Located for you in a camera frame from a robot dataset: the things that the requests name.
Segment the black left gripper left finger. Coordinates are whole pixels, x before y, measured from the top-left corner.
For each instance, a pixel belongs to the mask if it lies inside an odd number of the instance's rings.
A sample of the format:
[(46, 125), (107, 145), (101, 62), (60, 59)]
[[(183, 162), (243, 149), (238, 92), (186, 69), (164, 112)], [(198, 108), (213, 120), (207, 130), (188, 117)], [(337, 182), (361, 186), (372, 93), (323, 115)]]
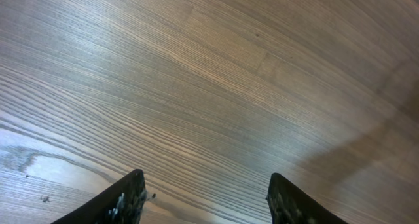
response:
[(146, 199), (143, 171), (135, 169), (53, 224), (139, 224)]

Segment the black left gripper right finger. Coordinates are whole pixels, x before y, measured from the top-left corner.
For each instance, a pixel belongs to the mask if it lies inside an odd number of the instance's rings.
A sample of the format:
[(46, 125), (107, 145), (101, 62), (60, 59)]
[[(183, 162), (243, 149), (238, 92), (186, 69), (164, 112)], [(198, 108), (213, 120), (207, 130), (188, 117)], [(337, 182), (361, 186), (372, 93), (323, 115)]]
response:
[(347, 224), (279, 173), (270, 177), (266, 201), (273, 224)]

